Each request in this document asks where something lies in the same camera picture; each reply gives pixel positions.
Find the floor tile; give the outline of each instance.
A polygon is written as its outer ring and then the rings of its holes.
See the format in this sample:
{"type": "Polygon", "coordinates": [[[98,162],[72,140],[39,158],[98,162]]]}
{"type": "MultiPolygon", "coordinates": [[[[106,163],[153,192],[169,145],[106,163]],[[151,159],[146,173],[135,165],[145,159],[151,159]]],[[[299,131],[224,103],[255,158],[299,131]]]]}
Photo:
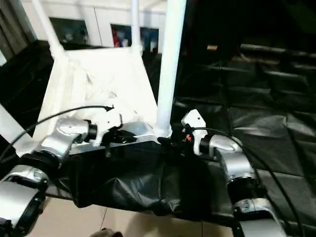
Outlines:
{"type": "Polygon", "coordinates": [[[203,237],[234,237],[231,228],[203,222],[203,237]]]}
{"type": "Polygon", "coordinates": [[[103,228],[120,231],[124,237],[201,237],[201,222],[108,208],[103,228]]]}
{"type": "Polygon", "coordinates": [[[50,198],[28,237],[89,237],[101,227],[106,207],[77,208],[72,201],[50,198]]]}

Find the white pole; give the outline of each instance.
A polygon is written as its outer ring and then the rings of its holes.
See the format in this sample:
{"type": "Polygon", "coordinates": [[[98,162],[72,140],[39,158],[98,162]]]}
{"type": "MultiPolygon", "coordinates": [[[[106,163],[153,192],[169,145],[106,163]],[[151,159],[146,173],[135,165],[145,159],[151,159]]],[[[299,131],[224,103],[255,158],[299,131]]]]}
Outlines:
{"type": "Polygon", "coordinates": [[[168,0],[163,40],[157,123],[154,131],[159,137],[169,137],[174,86],[176,82],[186,0],[168,0]]]}
{"type": "Polygon", "coordinates": [[[39,19],[41,21],[41,24],[43,25],[44,30],[46,32],[47,39],[48,39],[49,46],[50,46],[51,55],[53,56],[53,58],[55,58],[59,54],[63,54],[64,48],[59,43],[58,37],[55,33],[55,30],[54,30],[48,16],[46,15],[40,0],[32,0],[32,3],[33,3],[33,6],[34,6],[37,14],[39,15],[39,19]]]}
{"type": "MultiPolygon", "coordinates": [[[[11,143],[20,133],[24,132],[24,129],[18,122],[8,113],[7,110],[0,104],[0,134],[11,143]]],[[[16,151],[24,150],[26,143],[31,143],[33,140],[29,134],[25,134],[21,137],[13,147],[16,151]]]]}
{"type": "Polygon", "coordinates": [[[143,46],[140,40],[139,28],[139,0],[132,0],[132,48],[135,50],[143,51],[143,46]]]}

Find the black cable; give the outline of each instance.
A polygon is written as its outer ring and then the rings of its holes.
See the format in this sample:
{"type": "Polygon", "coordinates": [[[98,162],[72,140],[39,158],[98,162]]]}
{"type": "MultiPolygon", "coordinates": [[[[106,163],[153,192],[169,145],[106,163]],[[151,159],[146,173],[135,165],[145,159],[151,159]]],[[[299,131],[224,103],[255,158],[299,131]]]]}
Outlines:
{"type": "MultiPolygon", "coordinates": [[[[263,184],[263,181],[261,179],[261,176],[259,174],[259,171],[256,167],[253,167],[253,170],[255,171],[255,174],[258,178],[258,181],[260,184],[263,184]]],[[[269,193],[266,193],[266,198],[269,200],[269,202],[271,203],[272,207],[274,208],[274,210],[276,211],[278,217],[284,222],[284,225],[286,226],[286,228],[288,229],[288,231],[290,233],[292,233],[292,237],[296,237],[296,234],[292,228],[292,225],[290,225],[290,223],[287,221],[285,215],[283,214],[283,212],[281,211],[281,209],[277,206],[277,204],[272,200],[272,198],[270,197],[269,193]]]]}
{"type": "Polygon", "coordinates": [[[13,145],[21,138],[23,137],[26,133],[28,133],[29,131],[31,131],[32,129],[34,129],[37,125],[46,122],[47,120],[50,120],[54,117],[69,113],[71,111],[76,111],[76,110],[82,110],[82,109],[90,109],[90,108],[102,108],[105,109],[106,111],[111,110],[112,108],[107,107],[107,106],[102,106],[102,105],[87,105],[87,106],[80,106],[80,107],[76,107],[73,109],[69,109],[69,110],[64,110],[62,112],[56,113],[54,115],[48,116],[46,118],[41,119],[40,121],[34,123],[33,125],[29,126],[27,129],[25,129],[25,131],[21,132],[16,138],[14,138],[14,140],[6,147],[6,149],[2,152],[1,156],[0,156],[0,164],[2,163],[2,160],[4,159],[4,156],[6,155],[6,153],[13,147],[13,145]]]}
{"type": "Polygon", "coordinates": [[[244,147],[240,141],[236,140],[235,138],[229,136],[228,134],[226,134],[225,132],[222,132],[220,130],[217,129],[213,129],[213,128],[205,128],[205,127],[194,127],[192,128],[193,130],[207,130],[207,131],[212,131],[215,133],[218,133],[220,135],[223,135],[229,139],[231,139],[232,141],[234,141],[236,144],[238,144],[240,146],[240,148],[243,150],[243,152],[245,153],[245,155],[247,156],[247,154],[251,154],[255,159],[257,159],[263,166],[264,168],[270,173],[271,177],[273,178],[274,182],[276,183],[276,185],[278,186],[278,188],[280,189],[282,195],[284,196],[286,202],[288,203],[291,211],[293,212],[293,215],[295,217],[295,220],[297,222],[298,228],[300,230],[301,233],[301,237],[305,237],[305,232],[304,232],[304,228],[301,222],[301,219],[297,213],[297,210],[295,208],[295,206],[293,205],[289,195],[287,194],[287,192],[285,191],[284,187],[282,186],[282,184],[280,183],[280,181],[278,180],[278,178],[276,177],[276,175],[274,174],[274,172],[272,171],[272,169],[269,167],[269,165],[263,160],[261,159],[257,154],[255,154],[254,152],[252,152],[250,149],[244,147]]]}

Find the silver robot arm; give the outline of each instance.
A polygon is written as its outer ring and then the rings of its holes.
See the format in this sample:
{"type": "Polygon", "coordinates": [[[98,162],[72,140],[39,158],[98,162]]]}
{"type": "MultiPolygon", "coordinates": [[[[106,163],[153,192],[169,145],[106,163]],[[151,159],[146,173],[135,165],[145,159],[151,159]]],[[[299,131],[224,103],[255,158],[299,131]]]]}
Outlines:
{"type": "MultiPolygon", "coordinates": [[[[182,119],[190,127],[205,127],[197,110],[182,119]]],[[[226,178],[226,188],[232,202],[234,217],[240,227],[236,235],[244,237],[286,237],[270,202],[266,189],[259,184],[254,170],[242,148],[222,135],[209,136],[206,130],[193,131],[194,153],[216,157],[226,178]]]]}
{"type": "Polygon", "coordinates": [[[95,141],[99,140],[99,145],[101,136],[121,126],[118,112],[112,109],[108,115],[102,128],[87,120],[61,118],[52,134],[21,156],[18,165],[0,181],[0,237],[22,237],[30,232],[43,212],[46,189],[57,178],[72,145],[86,142],[91,151],[95,141]]]}

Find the black tarp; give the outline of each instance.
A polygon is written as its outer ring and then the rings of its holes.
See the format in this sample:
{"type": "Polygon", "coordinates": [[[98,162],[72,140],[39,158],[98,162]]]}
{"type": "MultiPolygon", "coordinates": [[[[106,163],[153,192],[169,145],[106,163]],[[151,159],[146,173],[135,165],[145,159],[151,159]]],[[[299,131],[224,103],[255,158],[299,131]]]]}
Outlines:
{"type": "MultiPolygon", "coordinates": [[[[145,65],[157,97],[159,59],[145,59],[145,65]]],[[[47,44],[37,42],[0,69],[0,103],[23,126],[37,119],[51,67],[47,44]],[[31,79],[43,82],[40,86],[31,79]],[[13,98],[11,91],[19,89],[14,80],[26,86],[13,98]],[[35,93],[36,100],[27,96],[35,93]],[[34,113],[23,115],[26,108],[34,113]]],[[[172,112],[176,126],[185,113],[198,109],[208,127],[234,135],[264,159],[291,197],[307,236],[316,234],[315,78],[310,70],[240,62],[201,66],[181,60],[172,112]]],[[[97,204],[232,225],[217,162],[182,157],[155,143],[110,151],[110,157],[105,151],[69,157],[58,186],[70,194],[50,187],[49,195],[72,198],[79,207],[97,204]]],[[[295,225],[273,179],[259,163],[254,165],[273,201],[295,225]]]]}

